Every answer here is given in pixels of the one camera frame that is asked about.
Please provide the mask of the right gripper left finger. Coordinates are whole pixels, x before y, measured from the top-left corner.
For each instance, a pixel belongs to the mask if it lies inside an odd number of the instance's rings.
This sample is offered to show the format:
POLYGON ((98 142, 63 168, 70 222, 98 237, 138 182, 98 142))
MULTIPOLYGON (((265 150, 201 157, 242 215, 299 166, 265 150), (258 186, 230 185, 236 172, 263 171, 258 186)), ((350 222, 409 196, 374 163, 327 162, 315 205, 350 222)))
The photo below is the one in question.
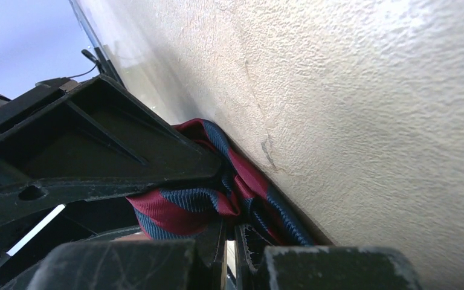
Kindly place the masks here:
POLYGON ((227 226, 213 222, 190 239, 62 244, 28 289, 224 289, 227 226))

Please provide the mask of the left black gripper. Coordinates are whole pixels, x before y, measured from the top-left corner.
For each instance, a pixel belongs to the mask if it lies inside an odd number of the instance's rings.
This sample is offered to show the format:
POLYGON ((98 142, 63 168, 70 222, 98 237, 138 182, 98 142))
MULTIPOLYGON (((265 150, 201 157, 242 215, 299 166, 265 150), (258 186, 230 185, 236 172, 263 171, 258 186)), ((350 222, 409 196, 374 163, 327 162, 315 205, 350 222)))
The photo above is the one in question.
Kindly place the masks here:
POLYGON ((132 217, 127 195, 211 181, 219 157, 183 136, 115 80, 67 78, 0 106, 0 254, 38 217, 75 204, 34 252, 33 289, 143 289, 140 249, 94 241, 132 217))

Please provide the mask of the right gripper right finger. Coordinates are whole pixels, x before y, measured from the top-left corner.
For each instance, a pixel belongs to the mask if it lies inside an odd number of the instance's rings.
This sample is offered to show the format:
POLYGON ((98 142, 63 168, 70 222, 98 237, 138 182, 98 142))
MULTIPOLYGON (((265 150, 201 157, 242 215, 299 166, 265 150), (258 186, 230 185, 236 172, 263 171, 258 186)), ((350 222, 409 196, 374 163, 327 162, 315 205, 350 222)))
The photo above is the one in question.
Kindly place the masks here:
POLYGON ((410 261, 377 246, 274 246, 235 229, 237 289, 422 289, 410 261))

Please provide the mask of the red navy striped tie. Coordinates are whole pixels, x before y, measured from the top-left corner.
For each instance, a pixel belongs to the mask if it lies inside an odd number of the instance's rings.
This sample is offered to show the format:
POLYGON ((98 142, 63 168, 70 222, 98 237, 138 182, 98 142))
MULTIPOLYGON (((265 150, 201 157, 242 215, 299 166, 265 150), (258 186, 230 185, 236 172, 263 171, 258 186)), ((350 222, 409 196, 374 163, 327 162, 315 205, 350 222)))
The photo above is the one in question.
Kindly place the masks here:
POLYGON ((314 246, 315 239, 281 193, 236 151, 214 122, 196 118, 177 124, 179 133, 222 160, 215 185, 156 188, 128 197, 143 233, 151 239, 186 239, 214 221, 247 224, 275 245, 314 246))

